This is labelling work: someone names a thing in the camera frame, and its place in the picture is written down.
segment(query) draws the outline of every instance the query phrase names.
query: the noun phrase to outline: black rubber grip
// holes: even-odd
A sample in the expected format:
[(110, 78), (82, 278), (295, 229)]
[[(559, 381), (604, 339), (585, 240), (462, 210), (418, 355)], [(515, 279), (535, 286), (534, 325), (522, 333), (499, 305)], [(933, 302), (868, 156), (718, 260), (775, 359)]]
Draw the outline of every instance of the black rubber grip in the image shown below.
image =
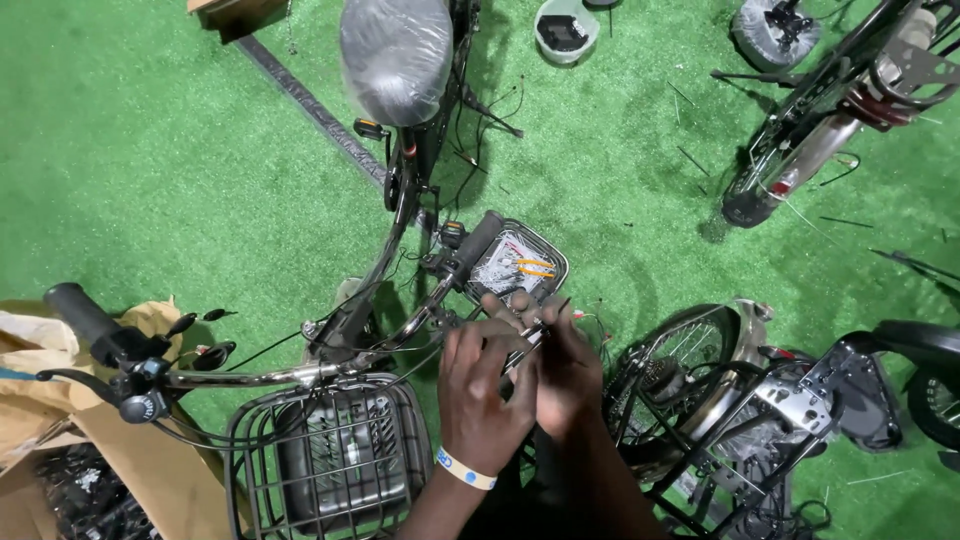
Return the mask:
[(503, 216), (493, 210), (487, 210), (480, 223), (468, 234), (467, 239), (457, 249), (453, 258), (457, 260), (457, 274), (461, 281), (469, 279), (473, 266), (487, 252), (487, 248), (496, 240), (503, 229)]
[(120, 325), (76, 283), (54, 285), (43, 295), (43, 303), (59, 313), (67, 326), (91, 344), (120, 330)]

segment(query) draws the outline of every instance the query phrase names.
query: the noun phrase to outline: hand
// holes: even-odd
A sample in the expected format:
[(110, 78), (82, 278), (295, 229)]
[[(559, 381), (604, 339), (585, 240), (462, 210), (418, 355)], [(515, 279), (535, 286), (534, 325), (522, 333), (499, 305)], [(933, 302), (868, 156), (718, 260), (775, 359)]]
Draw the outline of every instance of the hand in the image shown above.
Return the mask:
[(558, 442), (583, 422), (602, 423), (603, 363), (574, 326), (569, 304), (561, 310), (564, 302), (553, 296), (540, 307), (525, 291), (514, 294), (510, 307), (492, 294), (481, 299), (491, 319), (505, 320), (518, 331), (537, 319), (546, 325), (549, 336), (527, 357), (539, 366), (537, 423)]
[(530, 344), (500, 319), (450, 331), (440, 360), (437, 397), (446, 451), (470, 469), (495, 477), (510, 461), (537, 417), (537, 366), (520, 362), (514, 395), (497, 393), (507, 355)]

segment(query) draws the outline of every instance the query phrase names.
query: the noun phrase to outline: brown paper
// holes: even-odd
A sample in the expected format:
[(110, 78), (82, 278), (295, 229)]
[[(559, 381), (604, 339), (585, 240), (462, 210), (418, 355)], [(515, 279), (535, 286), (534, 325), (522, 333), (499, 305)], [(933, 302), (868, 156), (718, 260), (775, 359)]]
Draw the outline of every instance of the brown paper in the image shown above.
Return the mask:
[[(0, 312), (0, 329), (8, 337), (0, 339), (0, 367), (24, 373), (44, 369), (77, 369), (106, 380), (115, 370), (97, 364), (89, 355), (88, 346), (62, 321), (43, 314), (42, 305), (29, 302), (0, 302), (0, 308), (20, 308), (28, 314)], [(167, 302), (147, 302), (129, 309), (118, 322), (139, 328), (146, 335), (166, 333), (180, 318), (174, 299)], [(182, 337), (172, 340), (170, 351), (164, 357), (176, 358), (182, 346)], [(89, 388), (69, 381), (0, 379), (0, 468), (10, 465), (28, 454), (56, 422), (68, 415), (101, 404)]]

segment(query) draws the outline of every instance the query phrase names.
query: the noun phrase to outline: white wristband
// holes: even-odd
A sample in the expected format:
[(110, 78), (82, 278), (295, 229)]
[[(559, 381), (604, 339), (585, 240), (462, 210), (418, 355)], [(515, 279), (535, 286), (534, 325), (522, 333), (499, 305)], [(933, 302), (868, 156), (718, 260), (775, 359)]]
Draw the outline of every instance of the white wristband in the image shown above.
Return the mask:
[(496, 485), (496, 477), (486, 477), (480, 473), (477, 473), (476, 471), (470, 470), (467, 465), (464, 465), (460, 461), (450, 457), (450, 454), (444, 450), (444, 447), (440, 447), (440, 449), (437, 450), (437, 463), (443, 465), (443, 467), (454, 477), (472, 485), (477, 489), (490, 491)]

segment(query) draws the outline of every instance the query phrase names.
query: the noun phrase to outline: brake lever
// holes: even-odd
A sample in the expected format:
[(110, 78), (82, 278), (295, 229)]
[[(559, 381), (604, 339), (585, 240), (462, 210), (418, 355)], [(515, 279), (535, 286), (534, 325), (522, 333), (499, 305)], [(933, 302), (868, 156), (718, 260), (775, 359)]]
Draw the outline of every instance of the brake lever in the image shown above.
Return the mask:
[(36, 372), (36, 379), (43, 382), (47, 382), (53, 377), (63, 377), (64, 379), (79, 382), (83, 386), (93, 390), (93, 393), (101, 400), (104, 400), (116, 408), (120, 408), (120, 397), (113, 392), (110, 385), (87, 372), (66, 368), (45, 369)]

